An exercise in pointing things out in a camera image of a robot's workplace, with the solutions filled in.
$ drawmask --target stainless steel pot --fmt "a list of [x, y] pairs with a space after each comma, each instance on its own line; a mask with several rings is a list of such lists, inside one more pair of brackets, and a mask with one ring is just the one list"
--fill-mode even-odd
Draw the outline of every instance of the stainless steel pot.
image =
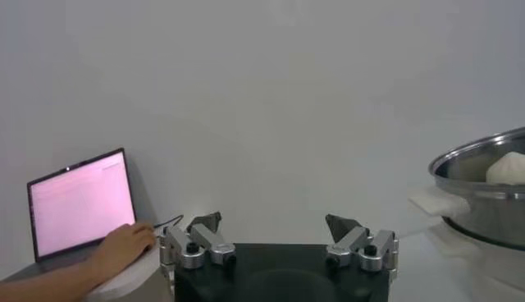
[[466, 205], [443, 215], [449, 225], [478, 240], [525, 250], [525, 185], [485, 182], [487, 169], [512, 151], [525, 153], [525, 127], [452, 149], [432, 161], [429, 172], [438, 188]]

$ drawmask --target cable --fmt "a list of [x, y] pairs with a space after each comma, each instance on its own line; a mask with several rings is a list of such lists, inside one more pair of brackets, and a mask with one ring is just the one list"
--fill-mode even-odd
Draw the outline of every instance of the cable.
[[164, 226], [164, 225], [166, 225], [166, 224], [168, 224], [170, 222], [174, 222], [173, 226], [176, 226], [182, 220], [182, 218], [184, 218], [184, 215], [182, 215], [182, 214], [178, 215], [178, 216], [175, 216], [172, 219], [168, 220], [167, 222], [163, 222], [163, 223], [159, 223], [159, 224], [154, 225], [153, 228], [156, 229], [158, 227], [162, 227], [162, 226]]

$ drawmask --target silver metal joint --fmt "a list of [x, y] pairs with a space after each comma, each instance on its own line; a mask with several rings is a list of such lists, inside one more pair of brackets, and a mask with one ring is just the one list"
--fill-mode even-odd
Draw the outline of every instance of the silver metal joint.
[[387, 270], [390, 281], [397, 276], [399, 239], [393, 231], [381, 230], [369, 245], [359, 250], [361, 269], [367, 272], [380, 272]]
[[352, 261], [352, 255], [367, 243], [367, 229], [357, 226], [352, 231], [349, 231], [345, 237], [341, 238], [339, 242], [326, 246], [326, 259], [334, 260], [339, 268], [349, 266]]
[[173, 296], [175, 294], [175, 260], [169, 245], [166, 245], [166, 237], [159, 236], [161, 273], [167, 281], [167, 287]]
[[235, 261], [235, 245], [225, 242], [222, 236], [213, 233], [204, 224], [193, 225], [189, 236], [210, 252], [212, 263], [226, 266]]
[[204, 265], [205, 250], [196, 245], [180, 228], [168, 227], [164, 237], [165, 249], [161, 249], [161, 263], [164, 263], [163, 259], [173, 259], [185, 269], [201, 268]]

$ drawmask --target laptop screen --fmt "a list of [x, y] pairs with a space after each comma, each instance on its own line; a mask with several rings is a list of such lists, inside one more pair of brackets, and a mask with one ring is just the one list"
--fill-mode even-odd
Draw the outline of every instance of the laptop screen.
[[30, 185], [36, 258], [135, 223], [123, 151]]

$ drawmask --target white backdrop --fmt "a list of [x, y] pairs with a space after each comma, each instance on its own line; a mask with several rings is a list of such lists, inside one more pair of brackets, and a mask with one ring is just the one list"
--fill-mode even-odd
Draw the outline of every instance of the white backdrop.
[[0, 277], [32, 261], [25, 183], [118, 146], [152, 222], [220, 210], [251, 242], [328, 242], [326, 213], [417, 230], [407, 190], [435, 156], [523, 125], [523, 12], [0, 1]]

